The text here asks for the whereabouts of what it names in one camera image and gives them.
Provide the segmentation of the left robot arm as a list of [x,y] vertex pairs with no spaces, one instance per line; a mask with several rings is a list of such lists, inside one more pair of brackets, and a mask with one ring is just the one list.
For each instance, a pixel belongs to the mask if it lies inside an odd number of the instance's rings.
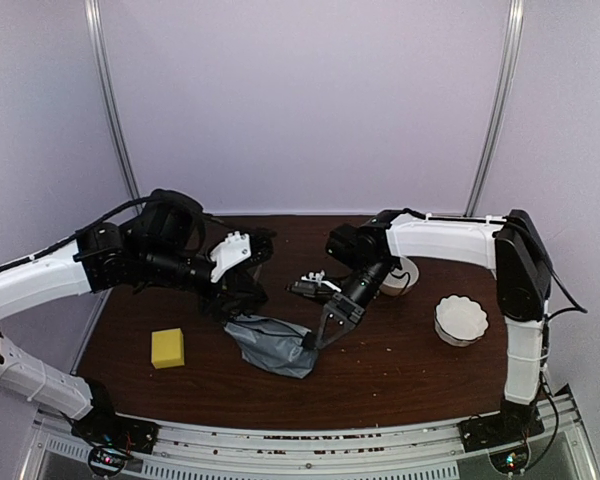
[[[0,265],[0,321],[51,301],[126,285],[196,294],[220,320],[267,300],[250,271],[273,254],[276,234],[229,223],[193,198],[156,189],[127,201],[55,244]],[[103,444],[124,433],[107,389],[24,352],[0,329],[0,385],[50,406]]]

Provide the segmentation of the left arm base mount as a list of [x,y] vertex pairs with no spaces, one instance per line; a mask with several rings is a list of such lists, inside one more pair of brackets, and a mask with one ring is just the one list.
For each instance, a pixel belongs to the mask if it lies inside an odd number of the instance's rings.
[[71,420],[72,433],[85,441],[122,450],[125,453],[151,454],[159,426],[152,421],[121,416],[116,413],[106,387],[87,379],[91,392],[91,409],[78,420]]

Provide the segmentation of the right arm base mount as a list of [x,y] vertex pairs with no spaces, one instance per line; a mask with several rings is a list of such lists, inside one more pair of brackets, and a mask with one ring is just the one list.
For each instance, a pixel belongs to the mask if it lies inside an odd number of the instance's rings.
[[536,399],[520,404],[502,398],[496,413],[471,416],[457,427],[466,453],[522,442],[545,431]]

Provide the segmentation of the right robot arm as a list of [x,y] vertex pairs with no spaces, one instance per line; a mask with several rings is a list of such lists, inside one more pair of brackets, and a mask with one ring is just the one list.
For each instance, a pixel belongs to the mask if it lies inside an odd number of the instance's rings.
[[569,301],[568,311],[586,308],[557,275],[529,213],[458,217],[409,208],[383,210],[360,225],[331,230],[326,253],[350,270],[326,299],[314,337],[322,350],[356,329],[390,272],[404,259],[470,265],[492,274],[496,304],[506,325],[507,364],[502,401],[509,405],[493,419],[499,440],[515,440],[531,424],[526,407],[540,390],[549,349],[549,310],[554,288]]

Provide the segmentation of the grey drawstring pouch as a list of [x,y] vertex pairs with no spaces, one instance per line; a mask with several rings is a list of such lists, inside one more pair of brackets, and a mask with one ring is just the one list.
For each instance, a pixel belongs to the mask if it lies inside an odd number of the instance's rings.
[[224,324],[242,359],[275,375],[304,379],[318,359],[315,335],[304,326],[260,315],[240,315]]

